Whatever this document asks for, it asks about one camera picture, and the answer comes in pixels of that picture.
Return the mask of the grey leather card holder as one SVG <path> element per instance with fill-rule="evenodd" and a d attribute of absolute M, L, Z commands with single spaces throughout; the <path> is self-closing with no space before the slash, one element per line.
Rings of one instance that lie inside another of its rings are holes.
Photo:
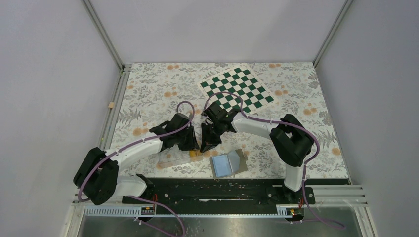
<path fill-rule="evenodd" d="M 214 180 L 234 177 L 235 175 L 248 171 L 247 155 L 242 149 L 231 151 L 227 154 L 212 156 L 209 161 Z"/>

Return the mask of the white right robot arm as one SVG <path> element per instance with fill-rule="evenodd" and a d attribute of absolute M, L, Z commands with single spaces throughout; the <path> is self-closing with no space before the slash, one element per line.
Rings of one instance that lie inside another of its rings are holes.
<path fill-rule="evenodd" d="M 202 153 L 220 145 L 221 136 L 226 132 L 249 133 L 270 139 L 279 158 L 286 164 L 284 199 L 296 203 L 303 197 L 303 164 L 315 139 L 295 116 L 286 114 L 280 120 L 272 120 L 234 108 L 226 111 L 216 102 L 204 109 L 203 115 L 207 119 L 201 124 Z"/>

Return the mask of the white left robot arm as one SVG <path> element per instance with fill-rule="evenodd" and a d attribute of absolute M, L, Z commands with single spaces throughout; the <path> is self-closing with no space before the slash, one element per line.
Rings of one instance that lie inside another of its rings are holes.
<path fill-rule="evenodd" d="M 190 122 L 188 116 L 176 113 L 171 120 L 151 128 L 145 140 L 133 142 L 119 150 L 103 151 L 99 147 L 90 149 L 73 183 L 95 205 L 118 196 L 135 196 L 142 203 L 149 202 L 153 198 L 153 190 L 145 177 L 139 174 L 125 176 L 120 172 L 142 158 L 173 146 L 178 146 L 181 151 L 198 149 Z"/>

